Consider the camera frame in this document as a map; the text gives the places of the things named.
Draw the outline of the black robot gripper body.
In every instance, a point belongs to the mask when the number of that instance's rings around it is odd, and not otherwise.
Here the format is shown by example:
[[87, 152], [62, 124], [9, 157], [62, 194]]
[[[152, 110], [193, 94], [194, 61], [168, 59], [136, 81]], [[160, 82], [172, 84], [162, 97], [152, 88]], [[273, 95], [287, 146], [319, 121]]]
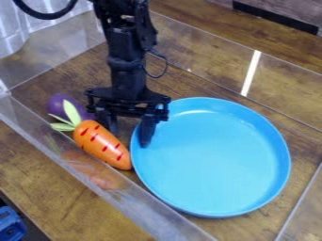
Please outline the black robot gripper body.
[[118, 116], [150, 116], [157, 122], [169, 119], [172, 98], [154, 92], [146, 85], [145, 59], [125, 61], [110, 57], [111, 87], [89, 88], [87, 110], [99, 122], [114, 121]]

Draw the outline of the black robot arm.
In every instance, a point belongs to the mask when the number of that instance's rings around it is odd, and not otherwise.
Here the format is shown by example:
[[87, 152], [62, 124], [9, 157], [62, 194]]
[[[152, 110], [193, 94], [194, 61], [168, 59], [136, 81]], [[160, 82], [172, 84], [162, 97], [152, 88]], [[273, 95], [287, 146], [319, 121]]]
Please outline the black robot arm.
[[140, 118], [140, 144], [148, 147], [157, 124], [169, 119], [172, 98], [149, 89], [145, 56], [157, 50], [158, 30], [149, 12], [149, 0], [93, 0], [97, 17], [109, 43], [109, 88], [90, 88], [87, 110], [111, 131], [118, 117]]

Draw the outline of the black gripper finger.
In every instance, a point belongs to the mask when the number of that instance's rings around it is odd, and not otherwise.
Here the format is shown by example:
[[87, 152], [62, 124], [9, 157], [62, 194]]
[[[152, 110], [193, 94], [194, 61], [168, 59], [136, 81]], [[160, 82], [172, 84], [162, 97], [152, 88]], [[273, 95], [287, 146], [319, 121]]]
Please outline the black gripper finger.
[[154, 116], [144, 116], [140, 124], [140, 144], [146, 148], [153, 140], [157, 129], [157, 119]]
[[118, 114], [111, 109], [99, 108], [97, 110], [97, 120], [107, 130], [118, 135]]

